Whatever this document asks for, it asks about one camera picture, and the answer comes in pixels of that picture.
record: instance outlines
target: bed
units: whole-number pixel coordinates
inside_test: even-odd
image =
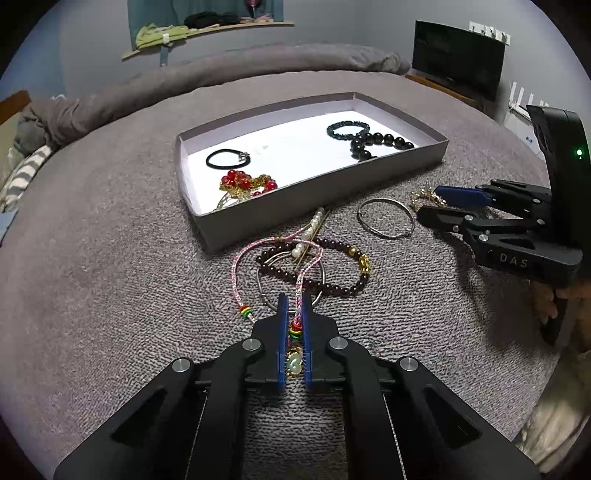
[[[416,356],[503,435],[518,433],[558,359],[540,337],[527,282],[477,267],[459,238],[420,225],[404,241],[369,235],[355,212],[372,196],[408,202],[426,183],[548,185],[545,165],[479,111],[376,65],[298,63],[195,83],[74,141],[56,139],[47,122],[56,152],[20,198],[0,248],[0,414],[43,475],[172,359],[204,361],[250,331],[230,296],[241,244],[204,252],[178,189],[176,136],[264,104],[339,92],[392,105],[449,145],[440,167],[333,206],[322,235],[362,247],[375,276],[363,296],[325,299],[316,310],[373,355]],[[405,221],[387,209],[377,220]],[[338,255],[326,267],[346,278]],[[253,254],[239,283],[263,312],[255,275]],[[296,380],[282,398],[253,398],[243,477],[345,478],[339,397],[309,397]]]

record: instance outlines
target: black hair tie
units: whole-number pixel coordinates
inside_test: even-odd
[[[216,156],[218,153],[234,153],[238,155],[238,160],[242,163],[237,163],[236,165],[214,165],[211,162],[211,159]],[[205,165],[210,168],[215,168],[216,170],[228,170],[229,168],[238,168],[238,167],[246,167],[251,162],[251,156],[246,152],[241,152],[239,150],[233,150],[231,148],[222,148],[221,150],[216,150],[213,153],[210,153],[207,158],[205,159]]]
[[[357,132],[356,134],[338,134],[335,132],[335,130],[343,127],[361,127],[363,128],[363,130],[361,130],[361,132]],[[329,125],[326,128],[326,133],[328,133],[329,137],[332,137],[335,140],[353,140],[355,137],[368,134],[369,125],[364,122],[353,122],[351,120],[344,120],[342,122],[337,122],[335,124]]]

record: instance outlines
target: silver bangle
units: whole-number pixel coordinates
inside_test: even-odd
[[[387,233],[380,232],[379,230],[375,229],[374,227],[369,226],[365,222],[365,220],[363,220],[363,212],[361,210],[363,207],[365,207],[366,205],[368,205],[370,203],[389,203],[390,205],[394,205],[394,206],[400,208],[401,210],[403,210],[404,213],[407,214],[408,218],[410,218],[410,221],[411,221],[410,230],[406,230],[405,232],[399,233],[398,235],[388,235]],[[409,208],[405,204],[403,204],[402,202],[399,202],[398,200],[383,198],[383,197],[377,198],[377,199],[366,200],[361,205],[359,205],[359,208],[357,209],[357,220],[359,221],[361,226],[364,228],[364,230],[367,230],[369,233],[373,233],[374,235],[377,235],[381,238],[385,238],[386,240],[397,240],[399,238],[409,238],[413,235],[414,228],[417,226],[417,223],[414,219],[413,213],[409,210]]]
[[[270,265],[273,265],[274,263],[276,263],[278,260],[282,260],[283,258],[287,258],[291,256],[291,252],[281,252],[278,254],[273,255],[269,260],[267,260],[265,262],[265,265],[267,265],[268,267]],[[320,275],[322,276],[322,283],[326,283],[326,275],[324,272],[324,265],[322,264],[322,260],[318,262],[318,266],[320,267]],[[262,302],[267,305],[271,310],[273,310],[273,312],[277,311],[277,305],[274,305],[268,298],[267,295],[265,295],[262,291],[262,285],[261,285],[261,269],[259,268],[258,271],[256,272],[256,283],[258,284],[258,289],[259,289],[259,296],[262,300]],[[312,300],[312,306],[315,306],[319,301],[320,298],[322,297],[322,292],[318,292],[318,295],[316,296],[316,298],[314,300]],[[290,314],[294,314],[296,312],[295,309],[290,309],[289,313]]]

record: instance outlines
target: television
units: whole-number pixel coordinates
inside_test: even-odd
[[[494,38],[436,23],[415,24],[413,69],[459,93],[494,102],[504,58],[505,44]]]

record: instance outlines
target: metal screw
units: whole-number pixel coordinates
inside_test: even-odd
[[[343,337],[333,337],[329,341],[329,345],[335,350],[342,350],[343,348],[347,348],[348,344],[349,342],[345,340]]]
[[[242,348],[248,352],[254,352],[261,347],[261,341],[256,338],[247,338],[242,342]]]
[[[186,372],[189,368],[191,368],[191,362],[187,358],[179,358],[173,362],[173,370],[175,372]]]
[[[418,362],[414,358],[406,356],[400,360],[400,367],[407,372],[413,372],[418,368]]]

